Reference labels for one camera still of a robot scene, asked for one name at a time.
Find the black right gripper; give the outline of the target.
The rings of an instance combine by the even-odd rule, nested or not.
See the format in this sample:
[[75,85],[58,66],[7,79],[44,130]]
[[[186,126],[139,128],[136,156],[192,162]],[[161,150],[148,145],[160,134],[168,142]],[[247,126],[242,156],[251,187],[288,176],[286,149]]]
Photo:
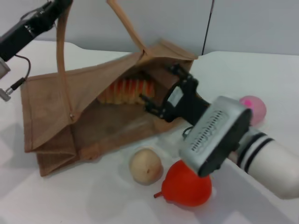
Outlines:
[[161,107],[157,106],[151,98],[139,94],[144,102],[145,111],[169,123],[177,118],[182,118],[189,124],[196,124],[210,106],[197,93],[198,80],[178,63],[166,66],[165,69],[181,81],[171,87]]

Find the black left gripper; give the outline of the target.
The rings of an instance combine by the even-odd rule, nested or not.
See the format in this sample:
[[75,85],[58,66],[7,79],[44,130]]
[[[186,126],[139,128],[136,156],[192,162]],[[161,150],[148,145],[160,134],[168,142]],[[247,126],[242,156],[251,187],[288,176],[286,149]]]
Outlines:
[[50,30],[73,0],[48,0],[20,17],[20,21],[0,37],[0,57],[9,61],[40,34]]

